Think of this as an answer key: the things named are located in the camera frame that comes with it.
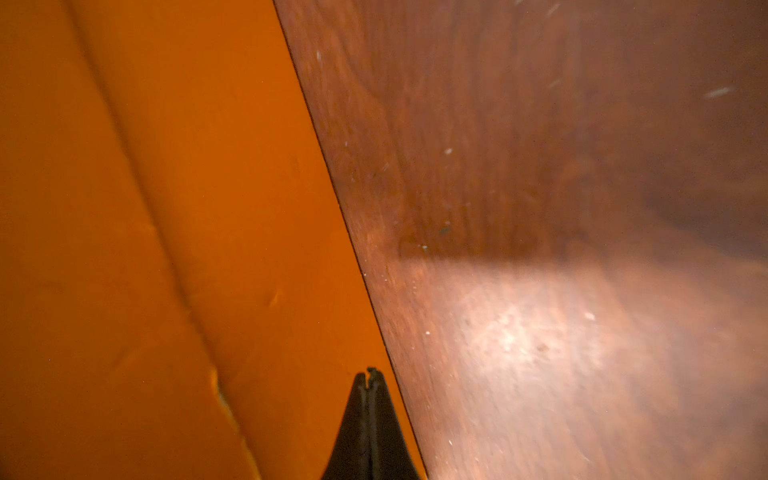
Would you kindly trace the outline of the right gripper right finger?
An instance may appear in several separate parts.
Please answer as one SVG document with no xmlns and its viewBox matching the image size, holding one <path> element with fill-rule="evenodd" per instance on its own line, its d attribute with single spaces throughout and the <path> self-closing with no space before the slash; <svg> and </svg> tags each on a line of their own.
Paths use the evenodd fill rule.
<svg viewBox="0 0 768 480">
<path fill-rule="evenodd" d="M 373 480 L 419 480 L 383 374 L 369 367 L 367 426 Z"/>
</svg>

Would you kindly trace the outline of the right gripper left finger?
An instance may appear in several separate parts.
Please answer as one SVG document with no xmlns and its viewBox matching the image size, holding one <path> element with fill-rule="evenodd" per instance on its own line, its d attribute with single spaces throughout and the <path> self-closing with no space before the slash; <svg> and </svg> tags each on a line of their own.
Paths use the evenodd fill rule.
<svg viewBox="0 0 768 480">
<path fill-rule="evenodd" d="M 368 389 L 364 373 L 352 383 L 341 425 L 323 472 L 323 480 L 369 478 Z"/>
</svg>

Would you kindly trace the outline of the orange shoebox front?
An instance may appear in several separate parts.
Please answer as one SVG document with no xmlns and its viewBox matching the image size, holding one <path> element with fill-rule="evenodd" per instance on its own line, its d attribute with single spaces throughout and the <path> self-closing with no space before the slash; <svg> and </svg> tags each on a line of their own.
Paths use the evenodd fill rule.
<svg viewBox="0 0 768 480">
<path fill-rule="evenodd" d="M 1 475 L 253 479 L 81 36 L 1 5 Z"/>
</svg>

